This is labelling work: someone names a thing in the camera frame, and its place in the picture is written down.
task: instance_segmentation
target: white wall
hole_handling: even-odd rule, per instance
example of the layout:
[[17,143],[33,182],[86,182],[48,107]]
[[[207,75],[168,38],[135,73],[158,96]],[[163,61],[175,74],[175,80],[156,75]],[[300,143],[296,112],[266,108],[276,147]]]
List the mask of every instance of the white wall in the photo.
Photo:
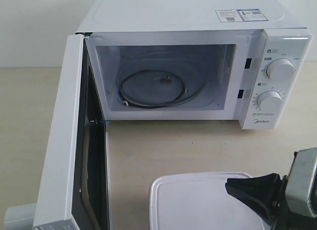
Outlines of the white wall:
[[[317,34],[317,0],[279,0]],[[0,67],[61,66],[73,34],[94,0],[0,0]],[[317,60],[317,38],[307,60]]]

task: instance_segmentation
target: barcode sticker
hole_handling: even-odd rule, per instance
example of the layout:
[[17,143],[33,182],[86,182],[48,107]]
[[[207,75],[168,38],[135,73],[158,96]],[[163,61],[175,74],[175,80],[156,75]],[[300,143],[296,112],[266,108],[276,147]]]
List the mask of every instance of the barcode sticker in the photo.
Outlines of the barcode sticker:
[[236,9],[216,10],[220,22],[243,22]]
[[258,8],[238,9],[238,12],[245,22],[267,21],[267,18]]

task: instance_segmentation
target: midea logo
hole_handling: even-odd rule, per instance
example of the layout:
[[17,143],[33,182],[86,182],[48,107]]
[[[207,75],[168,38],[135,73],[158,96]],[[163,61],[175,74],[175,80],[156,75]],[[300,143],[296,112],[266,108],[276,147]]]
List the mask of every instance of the midea logo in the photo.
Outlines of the midea logo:
[[260,120],[260,119],[255,119],[253,120],[253,123],[268,123],[268,120]]

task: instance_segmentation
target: microwave top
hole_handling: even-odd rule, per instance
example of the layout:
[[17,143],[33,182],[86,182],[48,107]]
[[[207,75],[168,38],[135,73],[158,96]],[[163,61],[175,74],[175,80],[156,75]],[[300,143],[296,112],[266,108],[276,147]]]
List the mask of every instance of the microwave top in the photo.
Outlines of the microwave top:
[[305,28],[277,0],[96,0],[77,33]]

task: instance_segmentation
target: microwave control panel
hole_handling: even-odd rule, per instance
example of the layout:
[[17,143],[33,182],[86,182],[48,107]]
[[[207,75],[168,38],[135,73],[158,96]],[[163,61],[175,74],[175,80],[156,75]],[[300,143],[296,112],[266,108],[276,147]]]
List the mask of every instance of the microwave control panel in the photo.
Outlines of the microwave control panel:
[[244,129],[275,128],[312,40],[307,29],[267,29]]

